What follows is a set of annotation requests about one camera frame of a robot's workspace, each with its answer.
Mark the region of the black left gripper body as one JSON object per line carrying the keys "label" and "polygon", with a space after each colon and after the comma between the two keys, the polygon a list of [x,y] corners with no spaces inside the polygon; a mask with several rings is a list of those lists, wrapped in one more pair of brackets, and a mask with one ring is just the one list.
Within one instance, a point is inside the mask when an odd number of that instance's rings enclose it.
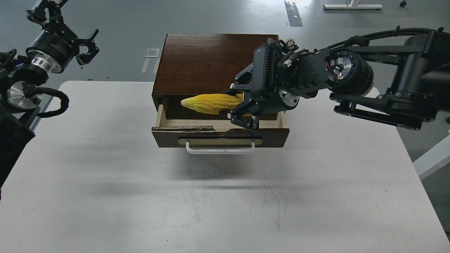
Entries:
{"label": "black left gripper body", "polygon": [[42,73],[62,73],[77,51],[59,36],[43,31],[26,49],[29,68]]}

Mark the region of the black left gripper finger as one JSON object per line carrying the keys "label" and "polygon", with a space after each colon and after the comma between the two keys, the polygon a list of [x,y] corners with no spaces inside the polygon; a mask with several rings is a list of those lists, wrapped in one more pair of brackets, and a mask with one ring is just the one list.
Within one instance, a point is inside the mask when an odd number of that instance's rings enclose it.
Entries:
{"label": "black left gripper finger", "polygon": [[57,35],[68,35],[69,27],[64,23],[61,8],[67,0],[38,0],[27,10],[27,19],[39,24],[42,29]]}
{"label": "black left gripper finger", "polygon": [[75,38],[73,39],[73,45],[75,46],[84,46],[88,49],[86,53],[78,53],[75,55],[75,58],[80,66],[89,64],[93,58],[99,53],[99,48],[96,46],[94,38],[99,33],[98,29],[93,30],[93,32],[89,35],[87,39]]}

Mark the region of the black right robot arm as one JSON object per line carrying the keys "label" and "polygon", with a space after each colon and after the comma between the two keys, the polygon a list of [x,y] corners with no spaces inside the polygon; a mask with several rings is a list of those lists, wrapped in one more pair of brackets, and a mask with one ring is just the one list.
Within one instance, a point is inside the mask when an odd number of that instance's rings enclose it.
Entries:
{"label": "black right robot arm", "polygon": [[293,39],[268,39],[224,91],[243,93],[242,102],[219,113],[254,131],[263,115],[293,110],[328,89],[338,114],[418,131],[449,111],[449,45],[443,28],[397,27],[312,51]]}

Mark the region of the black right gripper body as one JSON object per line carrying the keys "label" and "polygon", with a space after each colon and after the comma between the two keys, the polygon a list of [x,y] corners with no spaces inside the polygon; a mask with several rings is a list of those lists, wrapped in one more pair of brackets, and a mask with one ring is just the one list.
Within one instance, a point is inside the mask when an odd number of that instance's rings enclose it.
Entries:
{"label": "black right gripper body", "polygon": [[294,54],[277,53],[274,73],[274,84],[277,91],[269,99],[256,101],[262,109],[262,115],[293,110],[298,105],[299,96],[289,92],[287,87],[288,81],[295,81],[298,77],[298,71],[296,70],[298,65],[291,58]]}

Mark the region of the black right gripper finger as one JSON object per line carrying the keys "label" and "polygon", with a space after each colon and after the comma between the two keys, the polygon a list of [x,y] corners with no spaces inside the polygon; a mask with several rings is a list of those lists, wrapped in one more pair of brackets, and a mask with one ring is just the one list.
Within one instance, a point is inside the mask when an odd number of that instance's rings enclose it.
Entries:
{"label": "black right gripper finger", "polygon": [[252,71],[253,71],[253,63],[249,64],[241,72],[236,74],[234,78],[234,83],[230,85],[230,88],[224,91],[224,94],[230,96],[237,96],[241,94],[244,97],[251,97]]}
{"label": "black right gripper finger", "polygon": [[220,114],[227,116],[232,124],[239,127],[253,131],[260,128],[259,120],[262,117],[262,109],[253,99],[245,99],[235,108],[221,111]]}

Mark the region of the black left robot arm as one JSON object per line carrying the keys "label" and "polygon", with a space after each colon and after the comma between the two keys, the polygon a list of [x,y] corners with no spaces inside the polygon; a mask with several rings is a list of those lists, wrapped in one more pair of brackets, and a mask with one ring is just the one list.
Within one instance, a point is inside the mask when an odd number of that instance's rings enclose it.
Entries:
{"label": "black left robot arm", "polygon": [[65,0],[39,0],[27,10],[27,19],[42,28],[21,56],[16,49],[1,53],[0,165],[3,185],[19,156],[35,137],[35,118],[54,117],[69,107],[69,97],[43,87],[51,73],[60,74],[72,59],[89,64],[99,53],[98,30],[79,38],[64,22]]}

